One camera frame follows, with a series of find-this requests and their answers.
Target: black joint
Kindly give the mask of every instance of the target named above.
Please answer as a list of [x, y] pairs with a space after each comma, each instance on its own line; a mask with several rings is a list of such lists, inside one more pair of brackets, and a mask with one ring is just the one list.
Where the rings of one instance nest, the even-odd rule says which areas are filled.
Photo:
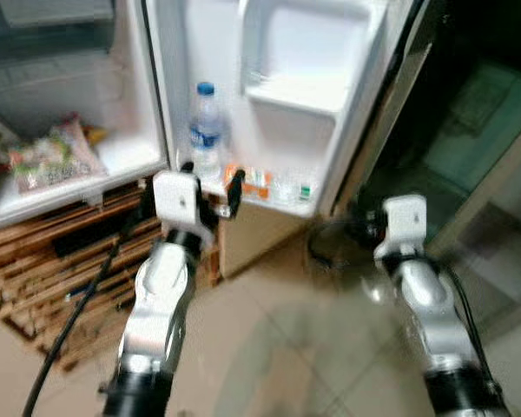
[[404, 261], [423, 261], [428, 263], [428, 265], [432, 268], [432, 271], [434, 271], [434, 274], [438, 274], [440, 272], [440, 267], [436, 262], [431, 261], [429, 258], [422, 254], [409, 254], [409, 255], [403, 255], [400, 253], [395, 254], [389, 254], [384, 256], [381, 259], [382, 265], [386, 269], [386, 272], [393, 276], [393, 274], [396, 272], [396, 269], [398, 269], [401, 262]]
[[172, 377], [121, 371], [101, 391], [108, 398], [102, 415], [137, 417], [161, 416], [166, 412]]
[[228, 206], [230, 211], [230, 218], [237, 215], [237, 210], [241, 204], [242, 183], [245, 181], [245, 171], [238, 169], [235, 171], [234, 178], [228, 185]]
[[184, 232], [174, 228], [168, 232], [165, 242], [180, 245], [195, 257], [198, 257], [201, 254], [201, 238], [193, 233]]
[[357, 203], [349, 205], [351, 221], [346, 232], [362, 247], [374, 250], [386, 236], [387, 215], [384, 210], [365, 210]]
[[181, 172], [187, 172], [188, 174], [191, 174], [193, 172], [193, 168], [195, 165], [191, 161], [185, 162], [182, 166], [180, 171]]
[[505, 409], [501, 390], [476, 367], [425, 374], [426, 390], [436, 415], [466, 409]]

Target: wooden pallet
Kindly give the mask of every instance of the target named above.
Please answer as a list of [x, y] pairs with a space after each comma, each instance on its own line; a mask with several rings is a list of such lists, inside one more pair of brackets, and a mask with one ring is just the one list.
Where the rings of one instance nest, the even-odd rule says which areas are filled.
[[[129, 213], [142, 190], [136, 184], [109, 192], [100, 207], [73, 204], [35, 220], [0, 230], [0, 321], [26, 343], [47, 354], [63, 325], [98, 274], [117, 235], [97, 239], [65, 256], [54, 240], [82, 228]], [[70, 370], [97, 351], [119, 342], [135, 298], [134, 277], [162, 236], [158, 219], [139, 223], [122, 244], [109, 275], [79, 316], [56, 361]], [[218, 251], [210, 251], [199, 267], [198, 288], [219, 280]]]

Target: bottle label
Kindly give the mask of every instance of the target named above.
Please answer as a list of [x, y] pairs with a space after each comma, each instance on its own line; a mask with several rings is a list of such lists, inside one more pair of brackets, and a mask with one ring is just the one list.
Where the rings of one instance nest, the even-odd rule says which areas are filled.
[[197, 128], [191, 128], [191, 143], [196, 148], [213, 148], [219, 137], [219, 134], [205, 135]]

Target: bottle cap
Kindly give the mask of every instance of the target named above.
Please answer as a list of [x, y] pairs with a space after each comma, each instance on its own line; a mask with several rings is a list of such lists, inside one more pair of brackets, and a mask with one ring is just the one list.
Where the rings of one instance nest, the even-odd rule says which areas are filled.
[[201, 96], [211, 96], [214, 94], [214, 84], [212, 83], [198, 83], [197, 93]]

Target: open refrigerator door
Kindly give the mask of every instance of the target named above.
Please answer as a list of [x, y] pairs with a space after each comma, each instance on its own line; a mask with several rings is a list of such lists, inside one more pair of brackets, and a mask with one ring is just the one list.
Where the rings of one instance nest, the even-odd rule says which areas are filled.
[[189, 159], [197, 84], [225, 117], [221, 175], [246, 168], [244, 201], [328, 212], [392, 61], [411, 0], [146, 1], [173, 167]]

